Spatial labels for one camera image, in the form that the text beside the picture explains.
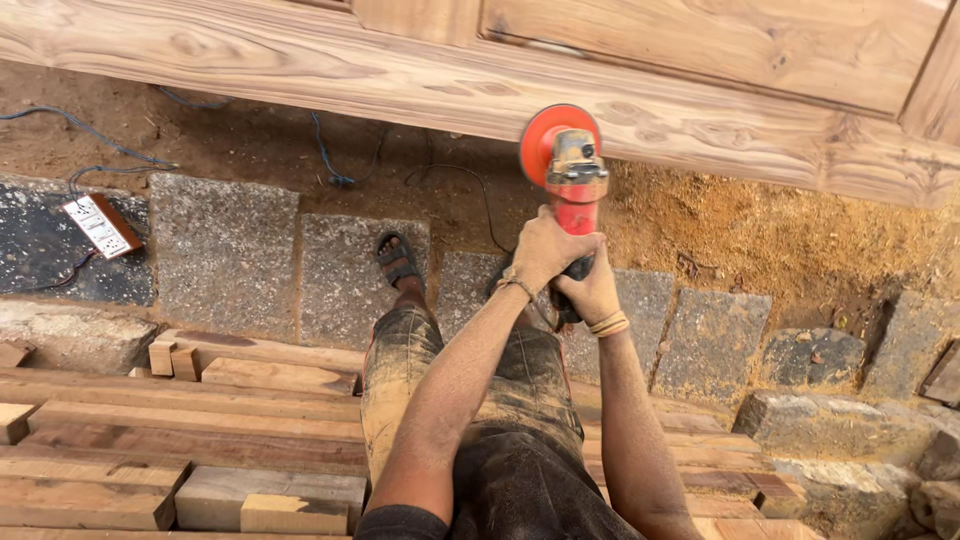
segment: electrical extension board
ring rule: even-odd
[[[107,259],[120,257],[142,247],[123,216],[102,193],[91,193],[63,205],[97,250]]]

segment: blue wire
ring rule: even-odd
[[[160,159],[160,158],[152,158],[152,157],[150,157],[150,156],[144,156],[143,154],[140,154],[139,152],[135,152],[134,150],[130,150],[130,149],[128,149],[128,148],[124,148],[123,146],[120,146],[119,144],[117,144],[117,143],[113,142],[112,140],[106,138],[105,136],[100,135],[100,133],[99,133],[97,130],[94,130],[94,129],[91,128],[90,126],[86,125],[84,122],[81,122],[81,121],[78,120],[77,117],[74,116],[73,114],[70,114],[70,113],[67,112],[66,110],[57,109],[56,107],[47,107],[47,106],[44,106],[44,105],[38,105],[38,106],[35,106],[35,107],[30,107],[30,108],[28,108],[28,109],[22,110],[22,111],[20,111],[20,112],[15,112],[15,113],[13,113],[13,114],[0,114],[0,120],[13,120],[13,119],[15,119],[15,118],[20,118],[20,117],[22,117],[22,116],[26,116],[27,114],[31,114],[31,113],[33,113],[33,112],[38,112],[38,111],[42,111],[42,110],[46,110],[46,111],[49,111],[49,112],[56,112],[57,114],[62,114],[67,120],[69,120],[69,121],[72,122],[73,124],[75,124],[75,125],[83,128],[84,130],[88,131],[89,133],[93,134],[94,136],[96,136],[97,138],[99,138],[100,140],[102,140],[103,142],[105,142],[105,143],[106,143],[108,146],[110,146],[111,148],[116,149],[118,152],[120,152],[120,153],[122,153],[122,154],[126,154],[126,155],[128,155],[128,156],[132,156],[132,157],[134,157],[134,158],[137,158],[138,160],[144,160],[144,161],[147,161],[148,163],[153,163],[154,165],[156,165],[156,166],[141,165],[141,166],[139,166],[139,167],[132,167],[132,168],[129,168],[129,169],[117,169],[117,168],[113,168],[113,167],[107,167],[107,166],[105,166],[105,165],[93,165],[93,166],[89,166],[89,167],[84,167],[84,168],[80,169],[79,171],[77,171],[77,172],[73,173],[72,175],[70,175],[70,177],[69,177],[69,178],[67,179],[67,181],[66,181],[67,188],[69,188],[69,190],[70,190],[70,196],[73,197],[73,200],[74,200],[75,202],[76,202],[76,200],[77,200],[75,185],[77,184],[77,180],[78,180],[84,173],[88,173],[88,172],[90,172],[90,171],[105,171],[105,172],[111,172],[111,173],[141,173],[141,172],[146,172],[146,171],[172,171],[172,170],[174,170],[174,169],[176,169],[176,168],[178,167],[176,163],[172,163],[172,162],[167,161],[167,160],[162,160],[162,159]]]
[[[217,103],[193,103],[179,96],[176,92],[174,92],[167,86],[154,85],[154,88],[159,90],[163,95],[167,96],[168,98],[176,101],[177,103],[181,105],[186,105],[187,107],[192,107],[194,109],[219,109],[220,107],[223,107],[224,105],[227,105],[228,103],[233,101],[232,97],[228,97],[224,101],[217,102]]]
[[[344,176],[337,171],[333,170],[333,167],[330,165],[330,157],[326,153],[326,146],[324,142],[320,139],[320,118],[317,117],[317,114],[313,111],[310,112],[310,116],[313,118],[314,125],[317,126],[317,132],[315,133],[317,137],[317,144],[320,145],[320,155],[324,158],[324,164],[326,165],[326,170],[330,171],[330,176],[326,179],[333,185],[337,187],[344,187],[348,184],[356,184],[357,182],[363,182],[373,174],[373,170],[376,168],[377,158],[380,156],[380,147],[383,146],[383,136],[386,134],[387,130],[380,132],[380,140],[376,143],[376,150],[373,151],[373,163],[370,165],[370,170],[367,171],[367,174],[363,176],[360,180],[354,180],[349,176]]]

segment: sawdust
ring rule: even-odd
[[[869,342],[904,288],[960,297],[958,189],[921,210],[642,163],[612,171],[612,263],[773,295],[769,328],[842,326]]]

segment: shorts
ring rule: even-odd
[[[437,323],[420,307],[391,309],[373,326],[360,418],[374,486],[410,397],[443,348]],[[511,330],[487,397],[464,439],[481,428],[516,424],[582,455],[584,431],[570,398],[560,342],[535,328]]]

